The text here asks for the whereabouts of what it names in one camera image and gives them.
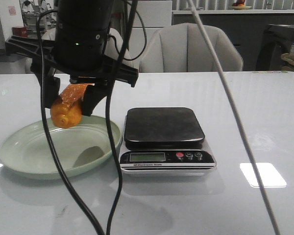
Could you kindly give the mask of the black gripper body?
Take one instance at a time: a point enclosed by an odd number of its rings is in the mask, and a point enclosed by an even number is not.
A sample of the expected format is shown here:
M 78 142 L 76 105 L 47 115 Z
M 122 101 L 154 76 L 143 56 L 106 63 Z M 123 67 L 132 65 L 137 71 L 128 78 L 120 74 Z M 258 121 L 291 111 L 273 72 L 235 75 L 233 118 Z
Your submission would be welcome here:
M 73 83 L 105 83 L 112 79 L 134 87 L 138 70 L 119 60 L 120 51 L 109 52 L 109 29 L 99 31 L 55 31 L 54 40 L 11 36 L 6 42 L 6 53 L 28 57 L 31 71 L 39 82 L 51 69 L 71 76 Z

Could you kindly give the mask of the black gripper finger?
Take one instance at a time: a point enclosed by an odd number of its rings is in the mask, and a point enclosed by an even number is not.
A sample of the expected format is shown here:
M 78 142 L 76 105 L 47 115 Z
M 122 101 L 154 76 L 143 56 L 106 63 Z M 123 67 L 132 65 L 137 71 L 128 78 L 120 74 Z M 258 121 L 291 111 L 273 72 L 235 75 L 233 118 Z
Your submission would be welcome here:
M 45 75 L 44 107 L 50 109 L 59 96 L 60 79 L 53 75 Z
M 82 101 L 82 114 L 84 116 L 92 115 L 100 101 L 108 96 L 109 88 L 109 83 L 95 83 L 86 87 Z

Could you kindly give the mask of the black arm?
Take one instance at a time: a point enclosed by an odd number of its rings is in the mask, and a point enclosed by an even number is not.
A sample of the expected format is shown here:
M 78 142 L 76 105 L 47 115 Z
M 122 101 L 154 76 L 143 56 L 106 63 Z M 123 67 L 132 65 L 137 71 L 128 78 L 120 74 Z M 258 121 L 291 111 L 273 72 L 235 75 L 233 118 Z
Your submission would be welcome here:
M 32 59 L 31 71 L 41 87 L 41 111 L 58 97 L 60 80 L 54 77 L 55 70 L 68 74 L 71 83 L 89 84 L 82 106 L 85 116 L 110 94 L 113 81 L 135 86 L 138 70 L 123 63 L 126 46 L 116 59 L 105 54 L 112 6 L 111 0 L 61 0 L 54 40 L 12 36 L 6 41 L 7 54 Z

